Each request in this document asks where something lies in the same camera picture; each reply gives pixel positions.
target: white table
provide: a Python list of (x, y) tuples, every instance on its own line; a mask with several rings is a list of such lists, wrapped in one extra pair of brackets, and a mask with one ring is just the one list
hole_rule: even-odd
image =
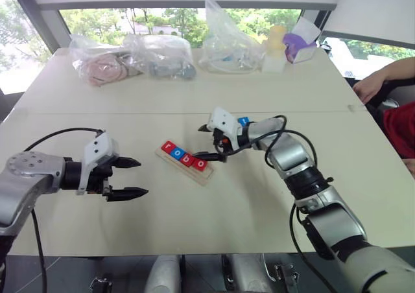
[[(328, 61), (321, 53), (317, 57), (317, 61)], [(161, 92), (167, 86), (176, 86), (187, 88), (186, 93), (190, 97), (203, 92), (210, 93), (213, 98), (216, 91), (216, 97), (222, 95), (222, 99), (218, 99), (220, 103), (229, 104), (230, 109), (237, 111), (237, 103), (224, 95), (224, 92), (231, 92), (226, 90), (227, 85), (219, 86), (220, 80), (230, 80), (230, 76), (206, 75), (206, 78), (217, 79), (216, 88), (209, 91), (205, 89), (208, 84), (204, 84), (206, 81), (203, 80), (198, 81), (199, 86), (194, 85), (199, 89), (194, 91), (190, 89), (190, 84), (182, 82), (153, 81), (152, 88), (147, 90), (154, 97), (164, 97), (166, 104), (146, 105), (146, 100), (141, 99), (142, 106), (148, 109), (135, 110), (131, 100), (121, 104), (121, 100), (130, 96), (128, 92), (138, 93), (129, 83), (108, 84), (97, 89), (83, 85), (80, 96), (77, 90), (71, 91), (70, 88), (77, 87), (79, 82), (67, 82), (56, 86), (62, 88), (66, 96), (60, 93), (61, 90), (56, 91), (52, 84), (61, 77), (51, 71), (63, 69), (64, 64), (58, 64), (61, 59), (55, 56), (48, 63), (10, 117), (0, 126), (0, 162), (5, 162), (11, 155), (55, 130), (72, 126), (105, 128), (118, 140), (121, 154), (136, 158), (143, 164), (129, 170), (116, 169), (110, 179), (111, 184), (114, 188), (136, 185), (150, 192), (129, 202), (113, 203), (107, 203), (97, 195), (75, 196), (71, 191), (40, 197), (36, 211), (46, 255), (294, 251), (288, 230), (293, 197), (278, 174), (265, 165), (263, 152), (248, 150), (230, 158), (227, 164), (214, 163), (215, 174), (205, 187), (199, 186), (154, 153), (166, 139), (172, 139), (190, 151), (213, 150), (210, 135), (197, 132), (197, 128), (207, 121), (211, 111), (209, 104), (215, 106), (215, 101), (206, 103), (206, 98), (202, 98), (200, 106), (192, 104), (192, 109), (180, 111), (179, 104), (169, 104)], [(343, 107), (350, 103), (350, 108), (342, 110), (333, 107), (331, 110), (331, 107), (322, 105), (320, 110), (315, 109), (315, 104), (308, 103), (318, 100), (323, 104), (318, 94), (303, 100), (303, 105), (291, 106), (282, 99), (285, 91), (269, 86), (270, 93), (263, 98), (267, 100), (274, 96), (278, 104), (271, 104), (269, 100), (268, 106), (259, 103), (244, 105), (246, 111), (237, 115), (260, 121), (284, 113), (289, 120), (288, 127), (301, 131), (314, 143), (320, 170), (324, 176), (334, 177), (333, 184), (364, 224), (370, 242), (380, 246), (414, 244), (415, 183), (370, 115), (354, 103), (353, 93), (342, 84), (341, 76), (336, 76), (333, 76), (329, 86), (324, 84), (321, 88), (333, 88), (327, 90), (337, 102), (332, 106), (341, 106), (342, 102)], [(270, 75), (267, 80), (272, 78), (284, 77)], [(256, 88), (261, 87), (267, 85), (258, 84)], [(256, 88), (251, 88), (251, 93), (255, 93)], [(285, 89), (287, 93), (294, 94), (290, 87)], [(88, 95), (96, 99), (90, 105), (80, 104), (79, 100)], [(300, 90), (297, 90), (297, 96), (303, 97)], [(54, 97), (53, 104), (40, 103), (37, 101), (40, 97)], [(99, 100), (105, 100), (108, 104), (98, 104)], [(59, 105), (65, 111), (58, 112)], [(73, 132), (54, 137), (36, 149), (79, 159), (84, 145), (92, 138), (93, 134), (87, 132)], [(301, 227), (296, 227), (296, 234), (302, 249), (312, 251)], [(37, 254), (30, 220), (16, 239), (11, 253)]]
[(346, 111), (362, 106), (323, 50), (283, 74), (218, 75), (201, 69), (187, 82), (141, 75), (87, 86), (66, 49), (57, 52), (17, 105), (29, 113), (210, 113)]

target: blue letter block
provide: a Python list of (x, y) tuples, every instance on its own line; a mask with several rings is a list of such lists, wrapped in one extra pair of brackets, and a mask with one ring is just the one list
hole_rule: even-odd
[(246, 126), (249, 123), (249, 118), (247, 117), (238, 118), (238, 123), (240, 123), (242, 126)]
[(184, 150), (182, 150), (179, 147), (176, 147), (175, 149), (171, 151), (170, 156), (172, 156), (174, 159), (180, 160), (184, 156), (185, 153), (186, 152)]

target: tree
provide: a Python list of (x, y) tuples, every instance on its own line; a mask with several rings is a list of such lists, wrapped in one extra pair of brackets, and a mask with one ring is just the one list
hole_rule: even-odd
[(342, 39), (348, 46), (350, 53), (354, 58), (367, 59), (368, 55), (379, 55), (399, 60), (415, 56), (415, 50), (395, 47), (393, 45), (381, 45), (367, 41)]
[(138, 16), (135, 18), (136, 23), (145, 24), (148, 28), (148, 32), (153, 34), (153, 27), (169, 24), (169, 20), (160, 16), (152, 16), (149, 11), (146, 11), (144, 16)]
[(150, 12), (150, 9), (149, 8), (139, 8), (141, 11), (143, 11), (143, 13), (144, 13), (144, 20), (145, 20), (145, 23), (147, 23), (148, 22), (148, 13)]
[(197, 23), (197, 9), (194, 8), (168, 8), (164, 16), (169, 18), (170, 24), (179, 29), (182, 38)]
[(262, 42), (273, 25), (283, 25), (290, 31), (297, 22), (301, 10), (291, 9), (225, 9), (238, 28)]
[(121, 20), (119, 9), (61, 10), (60, 13), (72, 34), (111, 45), (121, 44), (125, 36), (118, 26)]
[(283, 25), (288, 32), (292, 30), (300, 17), (301, 10), (294, 9), (264, 9), (265, 20), (271, 25)]
[[(41, 63), (51, 55), (16, 0), (4, 0), (0, 5), (0, 45), (12, 47), (22, 58)], [(7, 55), (0, 50), (3, 70), (13, 67), (16, 60), (15, 54)]]
[(136, 11), (134, 8), (123, 8), (119, 10), (125, 15), (125, 19), (130, 25), (133, 34), (136, 34), (136, 26), (134, 25), (134, 20), (136, 19)]
[(168, 8), (164, 16), (169, 18), (172, 27), (179, 29), (182, 38), (189, 41), (192, 48), (200, 48), (208, 31), (205, 21), (198, 19), (197, 9)]

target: plastic bag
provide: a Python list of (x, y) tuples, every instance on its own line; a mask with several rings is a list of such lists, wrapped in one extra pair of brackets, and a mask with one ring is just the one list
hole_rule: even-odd
[(261, 64), (265, 48), (241, 32), (214, 0), (206, 0), (209, 34), (199, 64), (211, 72), (251, 73)]
[(196, 69), (190, 43), (170, 35), (127, 35), (123, 46), (130, 49), (136, 68), (157, 78), (193, 79)]
[(124, 47), (104, 45), (81, 35), (72, 35), (69, 52), (79, 77), (93, 86), (142, 73), (136, 69), (131, 52)]

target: metal clamp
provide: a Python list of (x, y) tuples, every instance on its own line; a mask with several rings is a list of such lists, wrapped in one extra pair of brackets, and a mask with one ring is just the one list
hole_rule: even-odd
[(277, 280), (285, 285), (288, 293), (298, 293), (297, 283), (300, 278), (300, 274), (294, 270), (292, 264), (276, 265), (275, 272)]
[(112, 282), (108, 279), (95, 277), (94, 280), (89, 285), (89, 289), (93, 293), (111, 293), (112, 291)]

